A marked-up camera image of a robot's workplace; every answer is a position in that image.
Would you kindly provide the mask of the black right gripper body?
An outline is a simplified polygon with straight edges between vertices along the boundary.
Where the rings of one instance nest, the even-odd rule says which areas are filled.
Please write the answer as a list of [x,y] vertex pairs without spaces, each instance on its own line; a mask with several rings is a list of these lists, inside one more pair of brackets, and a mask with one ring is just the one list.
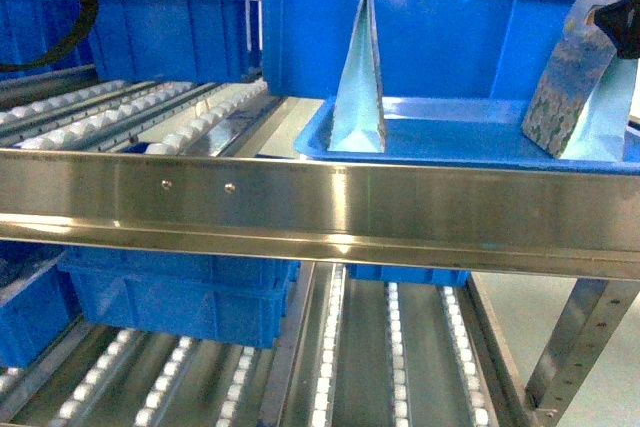
[[639,0],[620,0],[597,9],[594,23],[611,40],[619,58],[639,58]]

